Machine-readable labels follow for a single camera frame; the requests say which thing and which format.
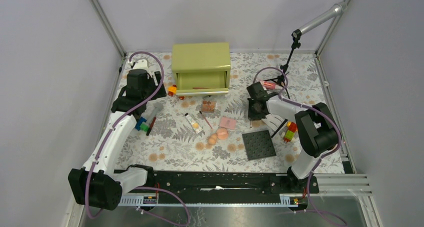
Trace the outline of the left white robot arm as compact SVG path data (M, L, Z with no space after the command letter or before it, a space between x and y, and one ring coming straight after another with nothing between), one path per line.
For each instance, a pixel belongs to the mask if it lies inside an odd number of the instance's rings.
M124 194L136 188L144 193L154 189L151 166L132 164L120 173L115 173L115 166L148 101L166 96L163 74L163 70L153 75L145 69L128 72L126 85L112 103L110 119L93 153L80 169L73 168L68 174L77 204L112 211Z

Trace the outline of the orange brush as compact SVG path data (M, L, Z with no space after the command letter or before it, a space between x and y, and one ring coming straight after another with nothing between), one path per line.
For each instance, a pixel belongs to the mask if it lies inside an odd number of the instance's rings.
M207 90L210 89L208 87L192 87L193 90Z

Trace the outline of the orange beauty blender sponge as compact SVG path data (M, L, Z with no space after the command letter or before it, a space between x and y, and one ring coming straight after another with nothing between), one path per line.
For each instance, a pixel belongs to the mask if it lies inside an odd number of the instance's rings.
M217 143L218 135L216 133L211 134L208 139L207 143L211 146L214 146Z

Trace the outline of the pink thin makeup brush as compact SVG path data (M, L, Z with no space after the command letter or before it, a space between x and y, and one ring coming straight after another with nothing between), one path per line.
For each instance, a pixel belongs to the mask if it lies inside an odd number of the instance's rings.
M207 120L206 116L202 113L202 111L199 111L200 116L203 118L203 120L207 123L207 125L213 130L213 126L210 124L210 122Z

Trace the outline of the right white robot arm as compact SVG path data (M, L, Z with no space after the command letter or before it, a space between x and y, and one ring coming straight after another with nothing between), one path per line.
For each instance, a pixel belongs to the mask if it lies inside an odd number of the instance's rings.
M249 94L249 120L275 115L296 124L302 150L287 171L289 177L286 185L293 193L301 192L307 186L306 178L314 171L319 160L341 145L341 132L330 109L324 102L306 105L276 92L267 92L260 82L246 89Z

